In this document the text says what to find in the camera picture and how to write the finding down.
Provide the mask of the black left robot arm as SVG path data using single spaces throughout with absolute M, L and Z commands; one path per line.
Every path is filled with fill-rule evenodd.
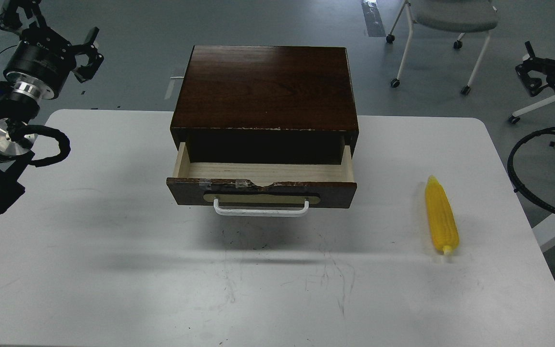
M 91 80 L 104 61 L 93 27 L 81 44 L 71 44 L 53 30 L 39 0 L 5 0 L 0 29 L 15 33 L 18 44 L 0 80 L 0 215 L 25 193 L 18 182 L 28 166 L 44 167 L 65 160 L 70 140 L 64 132 L 31 124 L 40 101 L 59 97 L 68 75 Z

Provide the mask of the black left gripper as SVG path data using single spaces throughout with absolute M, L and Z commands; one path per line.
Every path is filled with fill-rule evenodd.
M 77 81 L 92 80 L 104 56 L 95 48 L 98 27 L 92 27 L 81 44 L 73 45 L 50 28 L 32 27 L 22 32 L 13 56 L 4 69 L 11 92 L 33 100 L 51 100 L 59 94 L 73 73 Z M 76 57 L 85 54 L 86 65 L 77 65 Z

